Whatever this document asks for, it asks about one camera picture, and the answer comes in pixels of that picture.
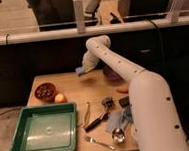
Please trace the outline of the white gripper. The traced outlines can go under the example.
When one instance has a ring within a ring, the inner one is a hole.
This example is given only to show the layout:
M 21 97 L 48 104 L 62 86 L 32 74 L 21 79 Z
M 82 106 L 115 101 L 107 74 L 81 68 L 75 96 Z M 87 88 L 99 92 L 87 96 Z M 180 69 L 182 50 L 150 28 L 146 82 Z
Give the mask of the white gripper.
M 98 60 L 93 55 L 84 56 L 82 61 L 83 69 L 86 73 L 92 71 L 98 65 Z

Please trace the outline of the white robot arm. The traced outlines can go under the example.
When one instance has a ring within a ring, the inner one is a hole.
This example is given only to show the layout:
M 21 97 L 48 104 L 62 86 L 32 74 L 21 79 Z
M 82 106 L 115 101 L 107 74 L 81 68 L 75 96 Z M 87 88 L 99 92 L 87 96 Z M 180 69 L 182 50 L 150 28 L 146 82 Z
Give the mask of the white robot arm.
M 129 83 L 129 100 L 139 151 L 189 151 L 189 139 L 181 126 L 166 79 L 109 49 L 105 35 L 89 38 L 83 56 L 87 73 L 103 60 Z

